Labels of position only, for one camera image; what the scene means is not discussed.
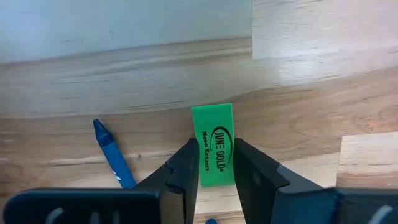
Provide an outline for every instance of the light wood plank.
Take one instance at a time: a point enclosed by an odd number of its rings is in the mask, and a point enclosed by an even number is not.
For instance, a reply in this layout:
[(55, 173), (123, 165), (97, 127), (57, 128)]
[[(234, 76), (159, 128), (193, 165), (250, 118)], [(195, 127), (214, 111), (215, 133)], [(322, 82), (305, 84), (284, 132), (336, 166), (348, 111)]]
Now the light wood plank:
[(397, 64), (398, 47), (252, 60), (250, 38), (0, 64), (0, 118), (186, 108), (254, 90), (331, 80)]
[(338, 185), (398, 188), (398, 132), (344, 136)]
[(397, 7), (395, 0), (253, 0), (253, 58), (395, 48)]
[(0, 63), (40, 60), (250, 37), (251, 1), (1, 1), (0, 27)]

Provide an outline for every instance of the wooden surface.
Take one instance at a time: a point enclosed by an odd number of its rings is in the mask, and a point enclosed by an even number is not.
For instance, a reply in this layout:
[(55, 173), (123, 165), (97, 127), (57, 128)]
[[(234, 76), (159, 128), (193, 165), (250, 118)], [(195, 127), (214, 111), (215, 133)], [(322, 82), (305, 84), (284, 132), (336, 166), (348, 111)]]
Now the wooden surface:
[(394, 48), (397, 7), (395, 0), (253, 0), (253, 58)]
[(251, 39), (242, 38), (0, 64), (0, 118), (186, 108), (398, 65), (398, 47), (262, 60), (251, 54)]
[[(231, 98), (228, 101), (234, 106), (236, 137), (299, 174), (329, 185), (333, 180), (328, 177), (335, 179), (333, 169), (338, 163), (342, 136), (397, 130), (397, 72), (398, 68), (391, 68)], [(190, 108), (99, 116), (2, 118), (2, 201), (31, 187), (117, 186), (94, 139), (93, 118), (102, 119), (118, 138), (138, 180), (193, 136)], [(197, 220), (219, 215), (225, 223), (229, 219), (239, 222), (238, 210), (234, 187), (199, 189)]]
[(398, 188), (397, 148), (398, 132), (344, 136), (338, 166), (338, 185)]
[(0, 1), (0, 63), (251, 36), (251, 0)]

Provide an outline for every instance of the blue crayon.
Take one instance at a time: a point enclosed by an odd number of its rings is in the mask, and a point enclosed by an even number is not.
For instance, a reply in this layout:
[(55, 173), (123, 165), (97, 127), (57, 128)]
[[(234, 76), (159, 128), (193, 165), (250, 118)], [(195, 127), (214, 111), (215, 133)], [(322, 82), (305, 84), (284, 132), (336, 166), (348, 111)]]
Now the blue crayon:
[(95, 137), (99, 146), (104, 152), (106, 160), (110, 164), (116, 179), (119, 181), (122, 188), (133, 188), (136, 185), (136, 181), (130, 172), (129, 166), (124, 160), (123, 155), (120, 153), (118, 145), (116, 144), (112, 134), (98, 119), (95, 119), (93, 124)]

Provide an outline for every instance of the green eraser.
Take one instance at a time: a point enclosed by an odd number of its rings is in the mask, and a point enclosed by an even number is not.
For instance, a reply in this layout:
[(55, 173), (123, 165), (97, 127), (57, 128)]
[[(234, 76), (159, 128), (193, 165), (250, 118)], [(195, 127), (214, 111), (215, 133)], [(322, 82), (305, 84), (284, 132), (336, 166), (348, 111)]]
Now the green eraser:
[(202, 187), (234, 184), (232, 104), (192, 108)]

